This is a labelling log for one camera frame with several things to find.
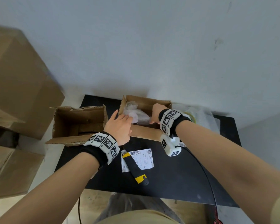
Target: black table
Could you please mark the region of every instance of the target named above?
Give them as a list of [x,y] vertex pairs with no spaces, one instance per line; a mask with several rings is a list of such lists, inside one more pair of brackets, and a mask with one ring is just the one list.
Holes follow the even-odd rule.
[[[116,109],[119,109],[120,102],[116,99],[85,95],[81,107],[104,104],[110,117]],[[220,134],[241,145],[234,118],[223,116],[215,118],[221,121]],[[88,182],[87,189],[214,204],[207,178],[200,165],[188,152],[182,150],[178,156],[169,157],[160,142],[135,137],[131,137],[124,147],[127,151],[152,149],[154,167],[142,170],[149,179],[149,185],[140,187],[129,172],[122,173],[121,159],[118,155],[110,165],[103,167]],[[78,149],[65,146],[55,171],[77,154]],[[206,169],[205,171],[212,184],[217,204],[238,207],[220,183]]]

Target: cardboard box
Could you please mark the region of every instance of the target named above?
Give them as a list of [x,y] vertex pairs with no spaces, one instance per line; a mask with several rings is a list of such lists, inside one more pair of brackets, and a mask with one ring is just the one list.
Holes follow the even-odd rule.
[[24,34],[0,27],[0,126],[41,139],[63,100]]
[[0,198],[26,194],[44,156],[0,146]]
[[[118,113],[119,115],[123,113],[123,109],[126,106],[127,102],[129,101],[135,101],[138,104],[138,109],[141,109],[150,117],[152,116],[153,113],[153,105],[156,103],[165,105],[168,108],[172,108],[171,101],[162,101],[162,100],[155,100],[151,98],[127,95],[126,97],[123,96],[122,98],[120,108],[119,108],[119,113]],[[131,130],[132,130],[131,133],[132,137],[150,139],[154,141],[160,141],[160,136],[163,133],[160,130],[160,125],[157,123],[145,125],[145,126],[138,126],[137,124],[132,124]]]
[[52,139],[46,144],[75,146],[84,144],[93,134],[103,131],[108,121],[106,107],[56,107]]

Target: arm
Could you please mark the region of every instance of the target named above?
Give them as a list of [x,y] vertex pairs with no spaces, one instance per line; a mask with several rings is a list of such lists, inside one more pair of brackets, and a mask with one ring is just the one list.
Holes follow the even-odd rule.
[[[115,119],[117,112],[104,131],[123,145],[130,140],[132,118],[120,115]],[[94,156],[79,153],[0,217],[0,224],[62,223],[98,168],[99,162]]]
[[[159,122],[163,109],[166,109],[163,105],[154,105],[152,121]],[[232,141],[190,121],[182,121],[175,131],[253,222],[270,223],[272,207],[280,197],[280,171]]]

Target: hand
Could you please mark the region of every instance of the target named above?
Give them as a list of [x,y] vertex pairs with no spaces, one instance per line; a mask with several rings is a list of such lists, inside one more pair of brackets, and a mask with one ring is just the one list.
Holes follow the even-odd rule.
[[153,114],[152,114],[152,117],[150,118],[150,124],[155,123],[155,122],[160,124],[159,114],[164,109],[167,109],[167,107],[165,105],[160,105],[160,104],[153,105]]
[[133,117],[129,117],[128,115],[120,115],[117,119],[115,119],[118,110],[116,110],[109,121],[106,123],[104,131],[111,134],[117,141],[118,145],[124,145],[130,140],[130,135],[132,130],[131,123]]

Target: black cable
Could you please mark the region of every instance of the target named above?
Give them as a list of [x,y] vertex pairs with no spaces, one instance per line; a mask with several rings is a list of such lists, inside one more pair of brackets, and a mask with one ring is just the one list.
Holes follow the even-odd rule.
[[196,158],[196,156],[194,156],[194,154],[187,148],[187,147],[182,147],[184,150],[186,150],[187,152],[189,152],[194,158],[195,160],[198,162],[198,164],[201,166],[201,169],[203,170],[205,176],[206,176],[206,179],[208,180],[208,183],[210,185],[210,189],[212,190],[212,194],[213,194],[213,198],[214,198],[214,202],[215,202],[215,207],[216,207],[216,215],[218,216],[218,208],[217,208],[217,201],[216,201],[216,197],[215,197],[215,194],[214,194],[214,191],[213,191],[213,187],[208,179],[208,175],[206,174],[205,170],[204,170],[204,167],[202,166],[202,164],[200,163],[200,161]]
[[79,215],[80,224],[82,224],[81,217],[80,217],[80,199],[81,199],[81,196],[79,196],[79,201],[78,201],[78,215]]

